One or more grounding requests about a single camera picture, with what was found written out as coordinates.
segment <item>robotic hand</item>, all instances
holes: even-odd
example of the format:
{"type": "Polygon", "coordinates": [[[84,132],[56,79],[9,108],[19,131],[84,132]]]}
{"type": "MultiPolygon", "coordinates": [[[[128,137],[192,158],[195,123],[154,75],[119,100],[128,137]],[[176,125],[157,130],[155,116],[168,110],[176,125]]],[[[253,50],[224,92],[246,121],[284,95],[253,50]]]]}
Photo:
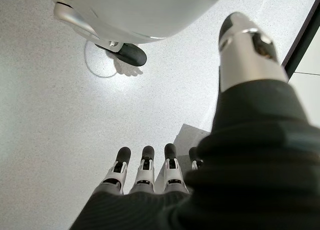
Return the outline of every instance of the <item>robotic hand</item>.
{"type": "MultiPolygon", "coordinates": [[[[309,125],[287,84],[272,40],[236,12],[221,27],[219,51],[220,93],[211,135],[196,154],[190,152],[194,170],[184,180],[176,171],[167,181],[182,187],[156,195],[152,187],[134,186],[120,195],[123,178],[114,175],[116,191],[98,187],[72,230],[320,229],[320,130],[309,125]],[[184,181],[192,194],[183,190],[184,181]]],[[[136,186],[154,179],[148,148],[136,186]]],[[[179,166],[172,153],[166,152],[167,169],[179,166]]],[[[114,169],[127,170],[117,164],[114,169]]]]}

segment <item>white floor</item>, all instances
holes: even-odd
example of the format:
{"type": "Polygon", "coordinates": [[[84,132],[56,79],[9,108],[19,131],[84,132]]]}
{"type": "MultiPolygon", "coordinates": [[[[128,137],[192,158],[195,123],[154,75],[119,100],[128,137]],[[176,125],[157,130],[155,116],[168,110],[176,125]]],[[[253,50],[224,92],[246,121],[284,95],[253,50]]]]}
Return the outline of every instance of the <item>white floor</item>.
{"type": "Polygon", "coordinates": [[[178,35],[140,45],[148,61],[137,69],[56,21],[51,0],[1,0],[1,229],[67,229],[120,147],[132,151],[126,192],[145,145],[157,174],[183,123],[211,130],[225,17],[247,14],[282,61],[313,2],[221,0],[178,35]],[[86,62],[96,75],[113,75],[114,64],[123,74],[97,77],[86,62]]]}

